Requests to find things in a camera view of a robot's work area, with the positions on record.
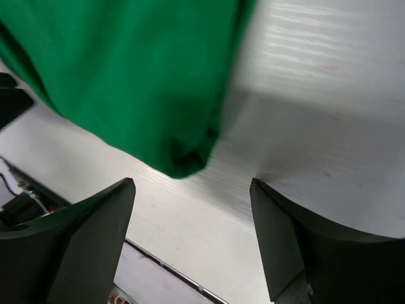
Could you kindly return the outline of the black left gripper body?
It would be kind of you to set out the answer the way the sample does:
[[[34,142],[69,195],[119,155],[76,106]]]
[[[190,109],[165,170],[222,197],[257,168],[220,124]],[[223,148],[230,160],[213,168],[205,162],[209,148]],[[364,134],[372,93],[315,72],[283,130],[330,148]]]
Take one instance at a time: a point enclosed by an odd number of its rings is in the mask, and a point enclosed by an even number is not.
[[[34,100],[23,89],[17,88],[16,80],[1,72],[0,128],[5,128],[33,105]]]

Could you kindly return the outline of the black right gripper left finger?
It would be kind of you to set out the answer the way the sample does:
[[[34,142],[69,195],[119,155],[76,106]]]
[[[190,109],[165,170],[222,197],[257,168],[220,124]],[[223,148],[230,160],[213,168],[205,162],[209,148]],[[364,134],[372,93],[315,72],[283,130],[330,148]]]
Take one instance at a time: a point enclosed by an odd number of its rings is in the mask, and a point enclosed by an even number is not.
[[[125,178],[1,231],[1,303],[107,303],[135,193]]]

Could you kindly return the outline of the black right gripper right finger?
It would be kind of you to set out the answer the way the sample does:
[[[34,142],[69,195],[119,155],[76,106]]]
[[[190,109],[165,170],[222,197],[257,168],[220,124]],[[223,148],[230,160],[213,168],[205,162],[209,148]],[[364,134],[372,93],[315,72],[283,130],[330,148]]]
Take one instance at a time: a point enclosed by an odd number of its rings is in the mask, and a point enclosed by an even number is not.
[[[404,302],[403,239],[333,222],[259,179],[249,192],[271,301]]]

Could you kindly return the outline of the green t-shirt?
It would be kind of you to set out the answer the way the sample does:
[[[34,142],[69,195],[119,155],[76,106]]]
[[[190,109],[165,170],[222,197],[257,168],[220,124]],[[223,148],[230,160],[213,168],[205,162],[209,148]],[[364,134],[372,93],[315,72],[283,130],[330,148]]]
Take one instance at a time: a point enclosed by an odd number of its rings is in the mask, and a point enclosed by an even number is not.
[[[174,179],[203,170],[254,1],[2,1],[1,59],[57,114]]]

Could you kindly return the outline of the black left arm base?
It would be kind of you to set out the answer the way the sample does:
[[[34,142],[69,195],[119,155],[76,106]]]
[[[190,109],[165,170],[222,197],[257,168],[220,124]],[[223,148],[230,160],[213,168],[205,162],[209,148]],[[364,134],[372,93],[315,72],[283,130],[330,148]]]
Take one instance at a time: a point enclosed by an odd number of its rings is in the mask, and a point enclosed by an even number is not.
[[[49,215],[70,203],[1,158],[1,230]]]

